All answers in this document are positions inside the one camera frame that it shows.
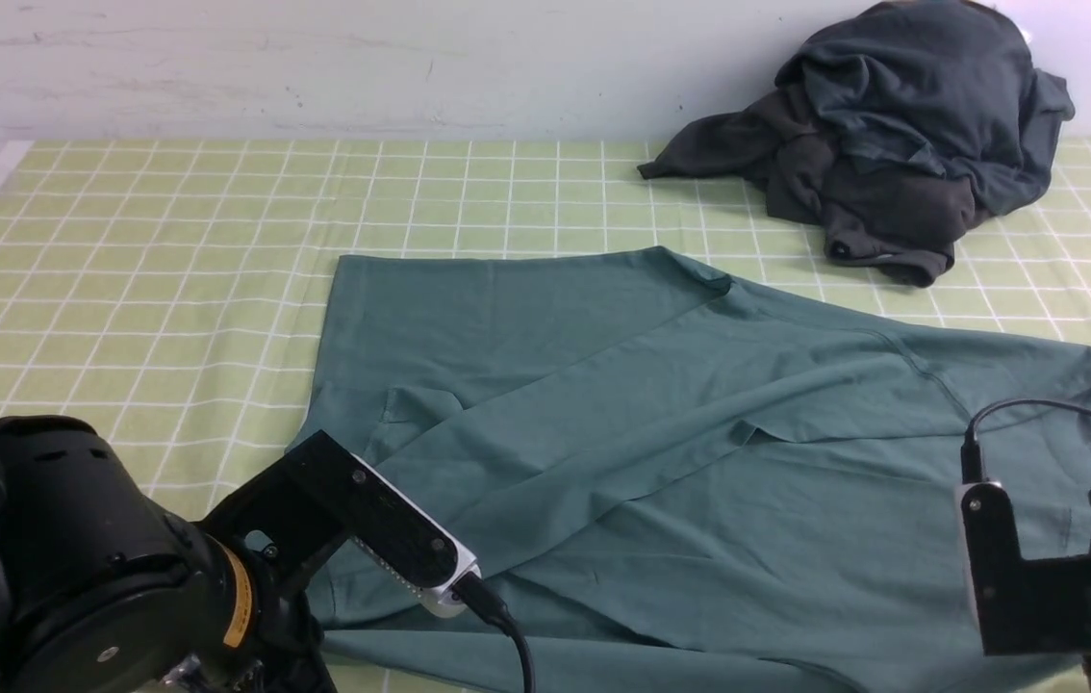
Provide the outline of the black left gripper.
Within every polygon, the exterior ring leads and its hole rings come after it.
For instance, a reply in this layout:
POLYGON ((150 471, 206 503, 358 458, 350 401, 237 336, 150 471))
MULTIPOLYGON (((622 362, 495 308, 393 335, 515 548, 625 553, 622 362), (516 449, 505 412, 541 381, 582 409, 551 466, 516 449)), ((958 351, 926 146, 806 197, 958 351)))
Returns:
POLYGON ((281 529, 216 538, 197 523, 167 519, 189 578, 176 614, 182 657, 160 676, 173 692, 334 692, 305 588, 339 547, 313 531, 281 529))

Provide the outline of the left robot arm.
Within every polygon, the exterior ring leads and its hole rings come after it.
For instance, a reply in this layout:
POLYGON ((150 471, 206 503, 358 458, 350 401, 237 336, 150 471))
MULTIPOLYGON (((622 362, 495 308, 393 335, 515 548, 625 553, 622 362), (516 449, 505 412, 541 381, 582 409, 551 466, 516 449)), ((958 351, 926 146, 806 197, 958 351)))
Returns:
POLYGON ((189 521, 89 423, 0 418, 0 692, 333 692, 304 589, 346 534, 292 464, 189 521))

